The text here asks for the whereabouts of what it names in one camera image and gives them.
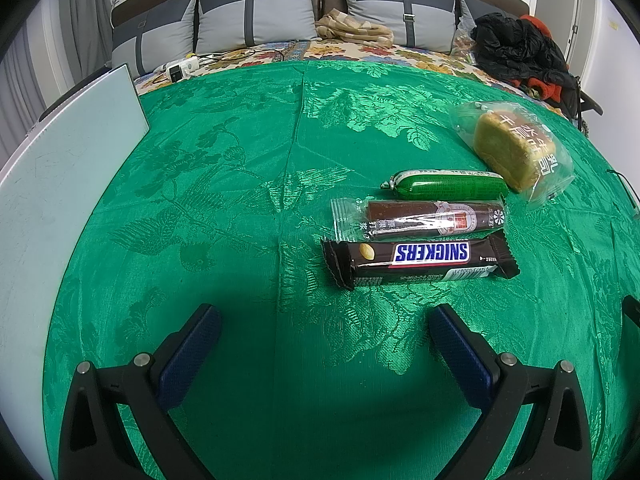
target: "green satin fabric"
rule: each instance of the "green satin fabric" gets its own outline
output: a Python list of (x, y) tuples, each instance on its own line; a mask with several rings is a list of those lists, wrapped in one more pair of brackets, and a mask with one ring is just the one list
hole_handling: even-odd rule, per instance
[[(449, 127), (447, 107), (470, 100), (522, 102), (574, 160), (575, 181), (544, 208), (508, 197), (521, 274), (338, 289), (319, 246), (332, 234), (329, 200), (382, 196), (380, 183), (409, 168), (485, 170)], [(428, 344), (425, 318), (446, 302), (497, 352), (575, 364), (604, 478), (640, 397), (640, 331), (620, 309), (640, 296), (640, 230), (618, 178), (566, 120), (473, 81), (351, 61), (229, 70), (141, 101), (151, 130), (89, 218), (51, 321), (54, 467), (76, 364), (153, 351), (212, 303), (222, 337), (171, 414), (216, 478), (434, 478), (479, 415)]]

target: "gray pillow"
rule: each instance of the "gray pillow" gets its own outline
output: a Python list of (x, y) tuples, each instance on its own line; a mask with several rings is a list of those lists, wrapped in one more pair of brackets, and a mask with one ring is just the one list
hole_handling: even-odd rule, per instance
[(476, 20), (480, 16), (485, 14), (491, 14), (492, 12), (499, 12), (503, 16), (508, 18), (517, 19), (517, 16), (505, 12), (499, 7), (492, 6), (482, 0), (460, 0), (460, 25), (463, 30), (471, 32), (476, 28)]
[(196, 0), (167, 0), (113, 29), (112, 66), (127, 64), (132, 78), (193, 51)]
[(199, 0), (196, 54), (316, 38), (311, 0)]
[(451, 51), (456, 31), (456, 0), (347, 0), (349, 14), (389, 27), (394, 43)]

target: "green packaged sausage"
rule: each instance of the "green packaged sausage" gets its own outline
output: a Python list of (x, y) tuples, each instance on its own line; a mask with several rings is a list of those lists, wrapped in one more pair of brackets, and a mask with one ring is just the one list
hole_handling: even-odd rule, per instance
[(405, 170), (380, 189), (391, 189), (404, 200), (496, 200), (507, 195), (507, 185), (497, 173), (463, 170)]

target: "bread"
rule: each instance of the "bread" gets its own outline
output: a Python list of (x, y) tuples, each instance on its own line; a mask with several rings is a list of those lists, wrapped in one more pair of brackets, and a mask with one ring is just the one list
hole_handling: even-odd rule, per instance
[(518, 113), (487, 112), (480, 116), (474, 135), (474, 151), (518, 193), (533, 187), (555, 161), (556, 145), (539, 124)]

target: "black jacket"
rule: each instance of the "black jacket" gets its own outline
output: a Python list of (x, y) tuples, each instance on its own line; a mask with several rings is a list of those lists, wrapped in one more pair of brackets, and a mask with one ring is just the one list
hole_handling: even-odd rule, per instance
[(577, 114), (575, 77), (569, 74), (564, 55), (551, 39), (529, 20), (514, 20), (493, 12), (480, 16), (471, 32), (476, 41), (478, 66), (496, 79), (524, 84), (530, 77), (562, 87), (561, 102), (548, 100), (570, 118)]

